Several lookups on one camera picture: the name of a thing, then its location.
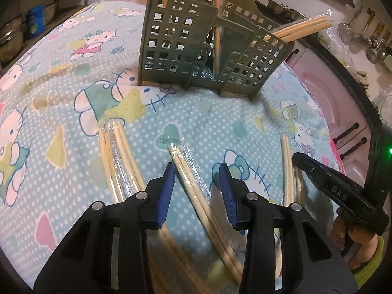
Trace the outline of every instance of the hello kitty tablecloth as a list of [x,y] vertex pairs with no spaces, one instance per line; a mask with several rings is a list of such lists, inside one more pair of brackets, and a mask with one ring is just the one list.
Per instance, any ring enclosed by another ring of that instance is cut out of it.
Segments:
[[[323,113],[285,64],[252,103],[205,89],[137,86],[144,11],[129,2],[92,4],[0,80],[0,246],[30,286],[84,210],[98,199],[112,203],[97,136],[102,118],[125,121],[146,182],[171,160],[168,137],[188,145],[212,195],[220,194],[215,179],[226,162],[250,190],[281,202],[281,133],[293,152],[342,170]],[[325,227],[332,204],[308,189],[306,207]],[[238,292],[227,274],[216,272],[224,268],[178,180],[167,225],[216,293]],[[241,256],[246,235],[232,233]]]

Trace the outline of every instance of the ridged blue pad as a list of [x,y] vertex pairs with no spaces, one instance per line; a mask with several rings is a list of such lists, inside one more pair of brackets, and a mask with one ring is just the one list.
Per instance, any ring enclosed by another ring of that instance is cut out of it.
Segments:
[[229,176],[231,177],[227,164],[222,163],[219,166],[219,185],[222,191],[223,202],[225,203],[227,219],[229,219],[229,222],[235,229],[238,224],[237,205],[231,191]]
[[176,181],[176,173],[174,171],[173,164],[167,166],[167,175],[164,179],[165,184],[163,185],[161,197],[159,198],[156,207],[156,223],[159,229],[166,221],[167,211],[169,210],[170,199],[173,193],[174,183]]

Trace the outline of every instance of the silver screw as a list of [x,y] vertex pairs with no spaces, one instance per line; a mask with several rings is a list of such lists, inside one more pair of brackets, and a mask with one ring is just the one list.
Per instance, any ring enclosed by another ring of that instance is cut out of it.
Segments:
[[136,193],[136,198],[138,198],[139,200],[144,200],[147,197],[148,197],[148,194],[145,191],[140,191],[140,192]]
[[248,194],[246,195],[246,197],[247,197],[249,200],[252,200],[252,201],[255,201],[255,200],[257,200],[257,199],[259,198],[259,196],[258,196],[256,193],[254,193],[254,192],[248,193]]
[[291,204],[291,209],[293,209],[294,211],[301,211],[302,206],[299,203],[293,203]]
[[103,203],[101,201],[96,201],[91,207],[93,208],[93,210],[99,210],[102,209]]

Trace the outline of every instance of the utensil holder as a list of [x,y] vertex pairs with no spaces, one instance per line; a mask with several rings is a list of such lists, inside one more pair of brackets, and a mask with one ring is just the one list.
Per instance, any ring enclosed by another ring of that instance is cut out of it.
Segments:
[[[223,17],[212,0],[148,0],[140,47],[139,83],[198,86],[250,100],[293,50],[270,30],[254,0],[225,0]],[[221,65],[213,72],[214,27],[224,27]]]

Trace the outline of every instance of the black drawer handle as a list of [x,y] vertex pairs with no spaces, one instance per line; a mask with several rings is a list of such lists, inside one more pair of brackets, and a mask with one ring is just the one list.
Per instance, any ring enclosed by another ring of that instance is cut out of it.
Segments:
[[345,157],[347,157],[348,155],[352,154],[354,151],[356,151],[360,146],[364,145],[365,143],[367,143],[367,139],[366,139],[366,137],[363,137],[358,144],[352,146],[344,154],[341,154],[339,156],[340,159],[342,159],[342,160],[345,159]]
[[352,132],[354,129],[358,129],[359,128],[359,124],[356,122],[352,127],[350,127],[349,129],[345,130],[344,132],[342,132],[338,137],[336,137],[334,139],[334,143],[337,144],[338,141],[340,139],[343,139],[344,137],[346,137],[350,132]]
[[298,54],[299,50],[295,49],[294,51],[292,51],[289,56],[285,59],[285,62],[287,63],[289,60],[291,60],[291,58],[293,57],[294,54]]

